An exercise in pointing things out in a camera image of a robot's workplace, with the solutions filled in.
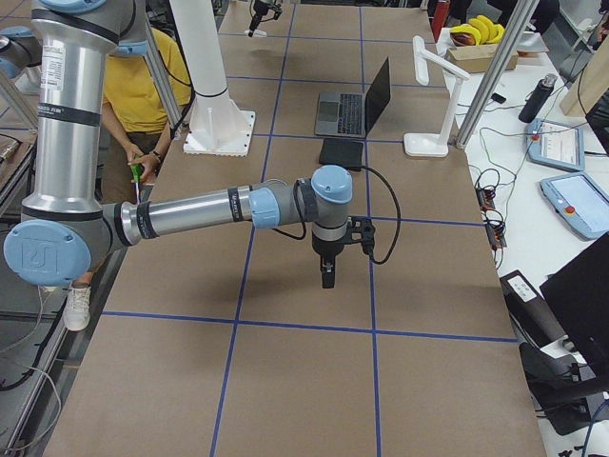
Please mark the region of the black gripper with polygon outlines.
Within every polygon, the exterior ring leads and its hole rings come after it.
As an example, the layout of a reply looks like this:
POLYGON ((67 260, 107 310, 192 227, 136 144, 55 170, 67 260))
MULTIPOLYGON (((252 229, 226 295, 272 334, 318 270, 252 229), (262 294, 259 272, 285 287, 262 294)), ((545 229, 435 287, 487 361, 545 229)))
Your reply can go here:
POLYGON ((253 4, 254 15, 252 16, 248 33, 248 37, 252 37, 254 32, 259 27, 262 19, 267 17, 272 12, 272 19, 278 19, 282 14, 281 0, 255 0, 253 4))
POLYGON ((335 287, 335 263, 347 245, 359 244, 363 253, 372 257, 375 247, 375 228, 368 217, 348 216, 345 224, 338 230, 327 234, 327 229, 313 224, 312 247, 320 257, 320 272, 323 288, 335 287))

